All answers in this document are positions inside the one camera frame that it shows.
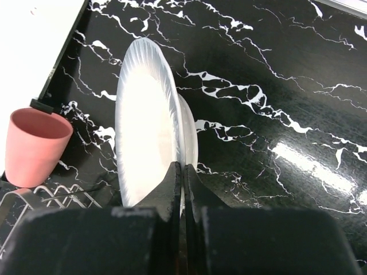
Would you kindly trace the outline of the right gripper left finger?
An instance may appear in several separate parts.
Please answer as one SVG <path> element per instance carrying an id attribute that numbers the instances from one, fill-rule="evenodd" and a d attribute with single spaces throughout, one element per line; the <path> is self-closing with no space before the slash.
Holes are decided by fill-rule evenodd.
<path id="1" fill-rule="evenodd" d="M 133 208 L 42 209 L 11 236 L 2 274 L 176 274 L 181 166 Z"/>

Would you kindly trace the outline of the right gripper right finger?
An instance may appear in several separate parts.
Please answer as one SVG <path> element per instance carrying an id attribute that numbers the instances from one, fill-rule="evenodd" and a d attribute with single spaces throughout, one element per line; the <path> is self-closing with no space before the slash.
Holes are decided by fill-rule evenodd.
<path id="1" fill-rule="evenodd" d="M 235 208 L 183 170 L 190 274 L 360 274 L 336 220 L 303 208 Z"/>

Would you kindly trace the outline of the white fluted plate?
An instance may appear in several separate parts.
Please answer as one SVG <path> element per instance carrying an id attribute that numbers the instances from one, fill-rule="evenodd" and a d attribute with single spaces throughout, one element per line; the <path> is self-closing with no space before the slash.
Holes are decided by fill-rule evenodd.
<path id="1" fill-rule="evenodd" d="M 115 104 L 115 153 L 122 204 L 134 207 L 164 179 L 169 165 L 198 164 L 193 114 L 178 94 L 161 48 L 148 38 L 128 47 Z"/>

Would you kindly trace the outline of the metal wire dish rack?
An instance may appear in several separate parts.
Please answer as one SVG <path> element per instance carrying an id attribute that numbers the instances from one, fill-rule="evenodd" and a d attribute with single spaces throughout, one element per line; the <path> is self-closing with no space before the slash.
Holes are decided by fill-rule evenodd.
<path id="1" fill-rule="evenodd" d="M 73 184 L 71 187 L 59 185 L 54 191 L 44 185 L 38 186 L 34 190 L 20 188 L 7 192 L 3 196 L 1 200 L 1 211 L 9 211 L 17 198 L 23 201 L 26 207 L 31 209 L 42 209 L 45 207 L 66 209 L 73 205 L 77 205 L 83 209 L 91 207 L 102 208 L 100 203 L 91 195 L 95 191 L 99 191 L 99 189 L 99 187 L 93 187 L 85 190 L 78 184 Z"/>

